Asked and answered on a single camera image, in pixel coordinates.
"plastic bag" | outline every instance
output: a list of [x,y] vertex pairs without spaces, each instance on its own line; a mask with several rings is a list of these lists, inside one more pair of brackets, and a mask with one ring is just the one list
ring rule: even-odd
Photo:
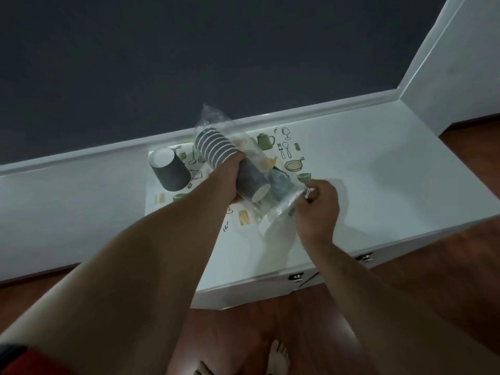
[[195,147],[212,167],[224,163],[238,150],[247,155],[240,164],[236,191],[260,217],[259,231],[265,231],[282,215],[292,211],[305,187],[296,185],[266,157],[257,143],[233,120],[216,108],[204,105],[195,128]]

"hand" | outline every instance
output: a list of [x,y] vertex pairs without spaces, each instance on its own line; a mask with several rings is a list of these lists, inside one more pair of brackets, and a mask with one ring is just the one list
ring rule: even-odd
[[240,169],[240,162],[246,157],[245,153],[239,151],[228,157],[210,174],[209,178],[216,180],[219,192],[224,197],[227,196],[228,205],[241,201],[241,197],[236,194],[236,177]]
[[306,183],[315,190],[309,198],[301,197],[296,203],[295,225],[302,244],[332,243],[335,224],[339,218],[337,190],[326,180]]

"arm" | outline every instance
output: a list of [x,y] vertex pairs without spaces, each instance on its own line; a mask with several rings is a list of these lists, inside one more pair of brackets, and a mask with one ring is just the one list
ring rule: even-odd
[[297,203],[298,234],[380,374],[500,373],[499,357],[333,245],[335,188],[324,180],[306,185],[316,191]]
[[[79,374],[164,374],[229,203],[235,154],[188,196],[122,231],[1,336]],[[192,230],[193,216],[203,224]]]

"foot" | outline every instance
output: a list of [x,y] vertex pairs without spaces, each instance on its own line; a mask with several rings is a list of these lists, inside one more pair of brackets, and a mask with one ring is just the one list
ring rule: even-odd
[[269,361],[267,362],[266,374],[271,375],[286,375],[290,367],[290,359],[284,344],[280,344],[278,340],[274,340],[271,344],[269,352]]
[[205,362],[201,361],[198,364],[198,369],[195,371],[193,375],[214,375],[214,373],[210,371],[210,368],[207,367]]

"teapot illustration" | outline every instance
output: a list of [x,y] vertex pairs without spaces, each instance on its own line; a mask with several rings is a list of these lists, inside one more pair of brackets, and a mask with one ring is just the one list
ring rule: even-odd
[[273,136],[269,136],[265,133],[260,133],[257,136],[257,140],[253,139],[253,141],[260,147],[261,150],[269,150],[274,146],[274,142],[276,142],[276,139]]

